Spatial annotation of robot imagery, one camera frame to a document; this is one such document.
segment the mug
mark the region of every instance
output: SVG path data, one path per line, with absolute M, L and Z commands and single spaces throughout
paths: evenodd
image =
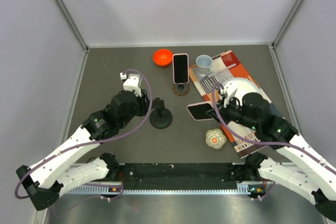
M 212 73 L 212 58 L 209 55 L 200 55 L 196 58 L 196 71 L 199 76 Z

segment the bowl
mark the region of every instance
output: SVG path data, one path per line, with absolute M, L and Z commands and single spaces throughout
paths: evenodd
M 160 49 L 153 54 L 153 60 L 158 66 L 167 67 L 173 61 L 173 53 L 168 49 Z

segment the phone holder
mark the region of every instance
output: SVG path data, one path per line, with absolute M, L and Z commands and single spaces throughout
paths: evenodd
M 190 91 L 190 85 L 189 83 L 184 84 L 173 84 L 173 92 L 177 95 L 186 95 Z
M 151 125 L 159 130 L 167 128 L 173 121 L 173 115 L 164 107 L 164 100 L 154 99 L 152 108 L 154 110 L 149 117 Z

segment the smartphone screen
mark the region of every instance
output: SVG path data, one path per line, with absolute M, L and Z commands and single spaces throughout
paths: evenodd
M 189 113 L 195 120 L 213 119 L 210 115 L 206 113 L 207 111 L 213 109 L 211 104 L 208 102 L 190 104 L 187 106 L 187 109 L 189 110 Z
M 189 63 L 188 55 L 174 55 L 173 56 L 174 69 L 174 83 L 188 83 L 189 82 Z

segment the white backdrop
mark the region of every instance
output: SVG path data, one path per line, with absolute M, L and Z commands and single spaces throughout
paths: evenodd
M 0 0 L 0 48 L 0 222 L 30 223 L 15 170 L 59 144 L 83 50 L 54 0 Z
M 63 0 L 89 46 L 273 42 L 295 0 Z
M 336 166 L 336 0 L 305 0 L 278 52 L 307 141 Z

